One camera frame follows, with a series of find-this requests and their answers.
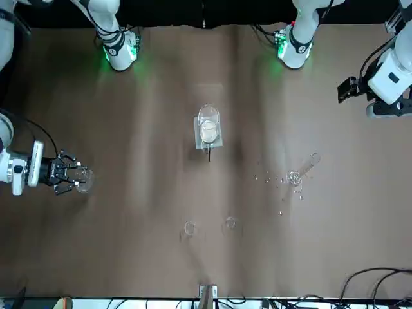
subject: cable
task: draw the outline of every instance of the cable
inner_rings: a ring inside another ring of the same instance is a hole
[[[265,35],[269,35],[271,37],[275,36],[275,34],[273,32],[269,32],[269,31],[266,31],[265,29],[263,29],[263,27],[260,24],[253,24],[253,26]]]
[[[102,27],[100,27],[100,26],[98,25],[98,23],[96,22],[96,20],[93,18],[93,16],[92,16],[91,13],[90,13],[89,8],[88,8],[87,6],[85,6],[85,7],[86,7],[87,13],[89,14],[89,17],[90,17],[91,22],[92,22],[92,23],[96,26],[96,28],[98,28],[101,32],[104,32],[104,33],[103,33],[104,35],[117,34],[117,33],[120,33],[120,32],[123,32],[123,33],[124,33],[124,32],[130,31],[130,30],[138,27],[138,26],[132,26],[132,27],[130,27],[130,28],[125,28],[125,29],[123,29],[123,30],[122,30],[122,29],[119,29],[119,30],[116,30],[116,31],[109,31],[109,30],[103,29]]]
[[[17,116],[16,114],[12,113],[11,111],[7,111],[7,110],[5,110],[5,109],[3,109],[3,108],[0,108],[0,112],[1,112],[1,113],[4,113],[4,114],[7,114],[7,115],[10,115],[10,116],[15,117],[15,118],[19,118],[19,119],[21,119],[21,120],[24,120],[24,121],[28,122],[29,124],[32,124],[33,126],[38,127],[38,128],[39,128],[41,131],[43,131],[43,133],[44,133],[45,135],[47,135],[47,137],[50,139],[51,143],[53,144],[56,157],[59,155],[59,152],[57,151],[57,146],[56,146],[56,143],[54,142],[54,139],[53,139],[52,136],[49,134],[49,132],[47,132],[47,130],[46,130],[45,128],[43,128],[41,125],[39,125],[38,123],[34,122],[33,120],[30,120],[30,119],[27,119],[27,118],[23,117],[23,116]]]
[[[412,300],[412,297],[410,297],[410,296],[405,297],[405,298],[401,299],[399,302],[397,302],[396,304],[394,304],[393,307],[396,307],[399,304],[402,304],[404,301],[407,301],[409,304],[412,304],[411,300]]]
[[[109,302],[108,306],[106,307],[106,309],[109,309],[109,308],[110,308],[110,305],[111,305],[112,302],[113,302],[113,298],[110,299],[110,302]]]
[[[359,80],[363,77],[363,70],[366,66],[366,64],[368,63],[368,61],[378,52],[380,52],[384,47],[386,47],[394,38],[396,38],[397,36],[391,37],[389,40],[387,40],[384,44],[380,45],[376,50],[374,50],[369,56],[368,58],[366,58],[366,60],[363,62],[362,67],[360,68],[360,72],[359,72]]]
[[[232,300],[230,300],[229,298],[226,298],[226,300],[227,300],[228,302],[230,302],[231,304],[234,304],[234,305],[246,303],[246,298],[245,298],[245,296],[243,296],[243,300],[242,300],[242,301],[239,301],[239,302],[237,302],[237,301],[232,301]]]
[[[179,307],[179,305],[180,305],[181,302],[182,302],[182,301],[179,301],[179,303],[176,305],[176,309],[178,309],[178,307]]]
[[[274,41],[271,41],[270,38],[267,37],[267,35],[263,34],[263,37],[266,39],[266,41],[268,42],[268,44],[265,43],[265,42],[263,42],[263,41],[261,40],[261,37],[259,36],[258,30],[256,29],[255,26],[250,26],[250,27],[253,29],[253,32],[255,33],[257,39],[259,40],[259,42],[260,42],[261,44],[263,44],[263,45],[265,45],[266,47],[269,47],[269,48],[275,48],[275,42],[274,42]]]
[[[399,271],[394,271],[394,272],[390,272],[388,274],[386,274],[385,276],[383,276],[379,282],[376,284],[375,288],[373,289],[373,293],[372,293],[372,298],[373,298],[373,308],[376,309],[376,294],[378,292],[379,286],[382,284],[382,282],[387,279],[388,277],[391,277],[393,275],[396,274],[406,274],[406,275],[412,275],[412,272],[410,271],[403,271],[403,270],[399,270]]]
[[[298,301],[293,304],[294,308],[297,308],[297,304],[301,303],[302,301],[304,301],[305,299],[308,299],[308,298],[317,298],[317,299],[320,299],[321,301],[324,301],[325,303],[330,303],[330,304],[335,305],[336,308],[340,308],[340,309],[343,309],[343,308],[344,308],[344,307],[342,307],[342,305],[340,305],[339,303],[336,303],[335,301],[331,301],[331,300],[329,300],[329,299],[325,299],[325,298],[320,297],[320,296],[315,295],[315,294],[306,294],[305,296],[300,297],[300,298],[298,299]]]
[[[26,121],[24,121],[23,119],[21,119],[21,118],[19,118],[19,117],[16,117],[15,115],[10,115],[10,116],[14,117],[15,119],[17,119],[17,120],[20,121],[20,122],[23,122],[23,123],[25,124],[27,130],[29,130],[29,132],[30,132],[30,134],[31,134],[31,136],[32,136],[32,138],[33,138],[33,142],[36,141],[36,136],[35,136],[33,130],[31,129],[31,127],[28,125],[28,123],[27,123]]]
[[[224,303],[223,301],[218,301],[218,304],[224,304],[227,308],[233,309],[233,307],[227,303]]]
[[[335,2],[335,0],[330,0],[328,7],[327,7],[326,10],[324,11],[324,13],[323,13],[323,15],[322,15],[322,17],[321,17],[321,20],[319,21],[319,24],[317,25],[318,27],[323,24],[324,19],[326,18],[326,15],[329,14],[329,10],[330,10],[330,8],[332,7],[333,2]]]
[[[119,302],[117,304],[117,306],[115,307],[115,309],[118,309],[120,306],[122,306],[126,301],[128,301],[128,299],[123,299],[121,302]]]

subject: green led light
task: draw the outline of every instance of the green led light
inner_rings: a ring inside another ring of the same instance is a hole
[[[106,49],[104,48],[104,46],[103,46],[103,50],[104,50],[104,54],[106,55],[106,60],[110,62],[109,55],[108,55]]]
[[[279,59],[283,59],[287,48],[288,48],[288,43],[286,41],[283,42],[283,44],[279,45],[279,48],[277,49],[277,57]]]
[[[126,45],[127,51],[130,54],[130,57],[132,58],[132,60],[136,60],[137,59],[137,50],[136,47],[130,47],[130,45]]]

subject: transparent cup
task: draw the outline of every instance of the transparent cup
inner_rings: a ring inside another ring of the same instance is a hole
[[[199,110],[198,123],[201,140],[206,144],[212,144],[219,136],[218,124],[220,122],[219,111],[210,104],[204,105]]]
[[[242,236],[243,227],[237,218],[229,216],[223,222],[222,232],[226,236]]]
[[[95,174],[91,169],[81,167],[75,171],[75,179],[79,181],[79,184],[76,186],[76,190],[80,193],[87,193],[90,191],[95,182]]]

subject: glass with liquid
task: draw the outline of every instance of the glass with liquid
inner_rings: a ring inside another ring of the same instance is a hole
[[[200,109],[198,116],[199,134],[204,143],[212,144],[218,138],[219,121],[219,111],[210,104],[204,105]]]

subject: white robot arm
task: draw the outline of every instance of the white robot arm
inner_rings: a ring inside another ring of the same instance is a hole
[[[340,5],[345,0],[292,0],[297,9],[295,23],[289,24],[285,29],[276,34],[281,35],[277,56],[289,68],[298,69],[303,66],[309,57],[312,41],[321,19],[317,13],[318,8],[327,8],[324,14],[333,6]]]
[[[5,114],[0,113],[0,182],[11,183],[13,195],[21,195],[26,185],[39,183],[53,187],[60,195],[86,183],[69,175],[69,170],[87,170],[76,158],[61,151],[55,158],[43,157],[44,145],[36,140],[31,154],[15,153],[9,149],[14,129]]]
[[[338,87],[338,102],[366,94],[373,101],[367,108],[370,118],[412,115],[412,91],[403,94],[412,85],[412,0],[400,1],[400,13],[405,27],[370,57],[382,53],[368,66],[369,58],[360,71],[359,78],[349,77]]]
[[[132,31],[119,27],[115,14],[120,0],[71,0],[96,28],[104,51],[113,69],[124,71],[137,59],[140,38]],[[48,6],[53,0],[1,0],[0,1],[0,71],[10,60],[14,46],[14,8],[17,2]]]
[[[140,38],[120,28],[115,14],[120,0],[71,0],[96,28],[113,69],[124,71],[137,59]]]

